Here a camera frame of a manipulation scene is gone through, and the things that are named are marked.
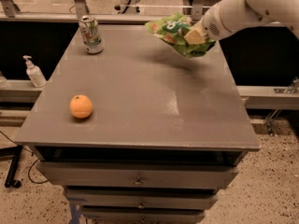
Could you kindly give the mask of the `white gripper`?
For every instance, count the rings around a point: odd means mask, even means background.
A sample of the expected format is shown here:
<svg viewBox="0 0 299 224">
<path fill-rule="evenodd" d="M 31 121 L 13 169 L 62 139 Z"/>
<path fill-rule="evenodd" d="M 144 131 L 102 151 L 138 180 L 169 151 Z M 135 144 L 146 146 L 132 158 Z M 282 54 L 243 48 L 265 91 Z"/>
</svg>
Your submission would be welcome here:
<svg viewBox="0 0 299 224">
<path fill-rule="evenodd" d="M 221 0 L 212 6 L 200 20 L 201 27 L 192 28 L 184 39 L 189 45 L 199 45 L 206 38 L 222 40 L 235 33 L 272 22 L 253 10 L 246 0 Z"/>
</svg>

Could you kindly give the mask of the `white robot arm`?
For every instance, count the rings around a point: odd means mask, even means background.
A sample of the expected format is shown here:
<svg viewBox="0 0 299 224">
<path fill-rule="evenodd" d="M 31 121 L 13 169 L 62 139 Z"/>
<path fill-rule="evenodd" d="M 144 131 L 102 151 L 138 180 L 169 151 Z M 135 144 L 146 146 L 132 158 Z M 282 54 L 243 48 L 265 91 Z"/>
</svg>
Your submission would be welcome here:
<svg viewBox="0 0 299 224">
<path fill-rule="evenodd" d="M 221 0 L 184 36 L 190 45 L 222 40 L 235 33 L 273 21 L 299 38 L 299 0 Z"/>
</svg>

